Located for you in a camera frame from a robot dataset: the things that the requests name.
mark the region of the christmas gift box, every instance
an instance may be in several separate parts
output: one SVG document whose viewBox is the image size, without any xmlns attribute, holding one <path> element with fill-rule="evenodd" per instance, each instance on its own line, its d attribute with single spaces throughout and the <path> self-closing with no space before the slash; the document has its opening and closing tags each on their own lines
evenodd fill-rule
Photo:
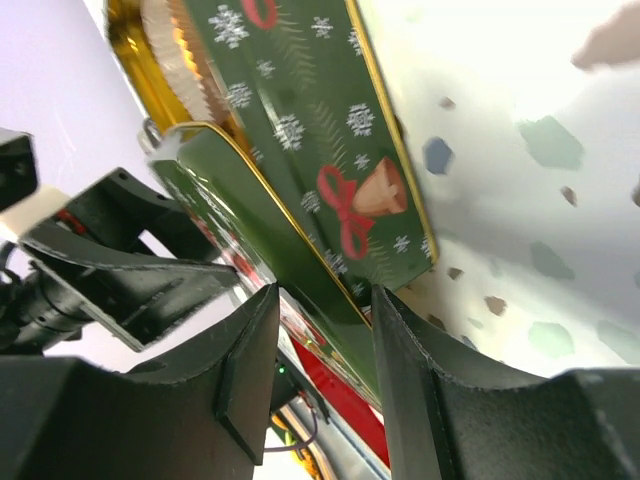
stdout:
<svg viewBox="0 0 640 480">
<path fill-rule="evenodd" d="M 195 140 L 185 140 L 163 150 L 165 158 L 155 156 L 154 170 L 189 205 L 184 192 L 190 192 L 193 205 L 200 205 L 190 207 L 200 212 L 194 219 L 248 266 L 249 285 L 280 282 L 288 331 L 304 332 L 307 348 L 378 404 L 370 287 L 397 290 L 429 270 L 436 255 L 355 3 L 112 3 L 138 4 L 146 36 L 135 36 L 139 28 L 129 34 L 127 22 L 123 27 L 114 14 L 110 37 L 160 129 L 186 119 L 215 123 L 222 129 L 211 133 L 202 126 L 195 137 L 220 135 L 236 152 L 222 162 L 219 142 L 190 150 Z M 140 57 L 145 51 L 151 59 Z M 182 149 L 190 153 L 180 155 Z M 243 175 L 254 177 L 253 190 L 236 192 L 234 182 Z M 262 197 L 251 204 L 255 212 L 238 192 Z M 307 250 L 304 256 L 280 248 L 261 220 L 259 212 L 267 210 L 288 222 L 297 239 L 291 241 Z M 292 261 L 304 267 L 295 276 Z"/>
</svg>

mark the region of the gold trim edge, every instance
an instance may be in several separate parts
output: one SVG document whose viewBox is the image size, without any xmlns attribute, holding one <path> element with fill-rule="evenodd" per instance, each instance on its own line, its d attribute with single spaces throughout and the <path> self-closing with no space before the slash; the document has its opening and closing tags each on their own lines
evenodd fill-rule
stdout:
<svg viewBox="0 0 640 480">
<path fill-rule="evenodd" d="M 327 262 L 327 260 L 320 254 L 320 252 L 318 251 L 316 246 L 313 244 L 313 242 L 311 242 L 311 240 L 309 240 L 309 237 L 304 232 L 303 228 L 300 226 L 300 224 L 297 222 L 297 220 L 293 217 L 293 215 L 291 214 L 291 212 L 289 211 L 287 206 L 282 202 L 282 200 L 280 199 L 280 197 L 278 196 L 276 191 L 273 189 L 273 187 L 271 187 L 269 182 L 267 182 L 267 179 L 264 177 L 262 172 L 255 165 L 255 163 L 253 162 L 251 157 L 249 157 L 249 155 L 247 155 L 247 153 L 244 150 L 242 150 L 242 148 L 239 145 L 236 144 L 236 142 L 233 140 L 231 135 L 229 135 L 219 125 L 208 123 L 208 122 L 183 122 L 183 123 L 180 123 L 178 125 L 174 125 L 171 128 L 169 128 L 167 130 L 167 135 L 170 134 L 171 132 L 173 132 L 174 130 L 178 130 L 180 128 L 185 128 L 185 127 L 208 128 L 210 130 L 213 130 L 215 133 L 220 135 L 227 142 L 227 144 L 229 144 L 235 150 L 235 152 L 238 155 L 240 155 L 240 158 L 242 158 L 242 160 L 247 165 L 247 167 L 249 167 L 249 170 L 251 170 L 251 173 L 253 174 L 253 176 L 257 178 L 257 180 L 262 185 L 262 188 L 264 188 L 265 191 L 269 194 L 271 199 L 278 206 L 278 208 L 280 209 L 282 214 L 285 216 L 287 221 L 291 224 L 291 226 L 296 231 L 296 233 L 304 240 L 304 242 L 307 244 L 307 247 L 309 247 L 309 249 L 311 249 L 311 251 L 316 256 L 316 258 L 324 266 L 325 270 L 327 271 L 327 273 L 329 274 L 329 276 L 331 277 L 333 282 L 338 286 L 338 288 L 340 289 L 342 294 L 345 296 L 345 298 L 349 302 L 349 305 L 351 305 L 351 307 L 353 307 L 353 309 L 360 316 L 360 319 L 365 323 L 365 325 L 367 325 L 367 327 L 369 327 L 371 329 L 372 328 L 371 323 L 369 322 L 367 317 L 362 313 L 362 310 L 360 310 L 360 308 L 353 301 L 353 298 L 351 297 L 351 294 L 349 293 L 347 288 L 344 286 L 344 284 L 336 276 L 334 271 L 331 270 L 331 267 L 329 266 L 329 263 Z"/>
<path fill-rule="evenodd" d="M 411 198 L 413 198 L 413 203 L 418 210 L 420 223 L 422 223 L 422 228 L 429 244 L 429 249 L 431 250 L 431 262 L 433 265 L 435 265 L 440 257 L 438 245 L 436 244 L 435 234 L 433 232 L 433 229 L 431 228 L 431 223 L 429 222 L 427 211 L 424 207 L 424 200 L 422 198 L 420 188 L 414 175 L 413 163 L 409 159 L 409 153 L 407 152 L 406 145 L 404 143 L 402 135 L 400 135 L 400 130 L 398 129 L 398 124 L 393 112 L 391 100 L 389 99 L 389 95 L 387 93 L 384 78 L 380 73 L 380 67 L 373 52 L 373 46 L 369 42 L 369 36 L 364 26 L 364 21 L 362 20 L 360 9 L 357 5 L 356 0 L 345 0 L 345 3 L 347 4 L 347 10 L 349 12 L 351 24 L 353 25 L 353 28 L 355 29 L 358 36 L 360 48 L 362 49 L 362 55 L 367 65 L 367 69 L 369 70 L 369 76 L 371 77 L 371 81 L 375 88 L 378 102 L 380 103 L 380 107 L 382 108 L 385 123 L 387 124 L 389 133 L 391 134 L 391 139 L 393 140 L 393 145 L 396 149 L 396 153 L 398 154 L 400 164 L 402 165 L 402 170 L 404 170 L 404 173 L 407 176 L 407 183 L 409 184 Z"/>
</svg>

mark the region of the red ribbon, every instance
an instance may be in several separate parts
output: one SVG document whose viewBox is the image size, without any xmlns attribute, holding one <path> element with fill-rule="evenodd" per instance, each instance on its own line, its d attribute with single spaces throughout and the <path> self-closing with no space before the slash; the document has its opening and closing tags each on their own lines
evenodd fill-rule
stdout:
<svg viewBox="0 0 640 480">
<path fill-rule="evenodd" d="M 329 177 L 333 177 L 337 188 L 333 190 L 329 183 Z M 375 222 L 370 218 L 351 211 L 351 204 L 356 195 L 355 180 L 345 180 L 342 173 L 333 165 L 322 167 L 318 174 L 317 186 L 320 196 L 338 214 L 340 220 L 340 240 L 345 255 L 353 260 L 364 258 L 369 249 L 367 232 Z M 359 248 L 356 248 L 353 237 L 359 240 Z"/>
<path fill-rule="evenodd" d="M 278 23 L 278 10 L 275 0 L 264 0 L 267 7 L 267 18 L 262 18 L 256 0 L 242 0 L 242 8 L 252 23 L 263 30 L 270 30 Z"/>
</svg>

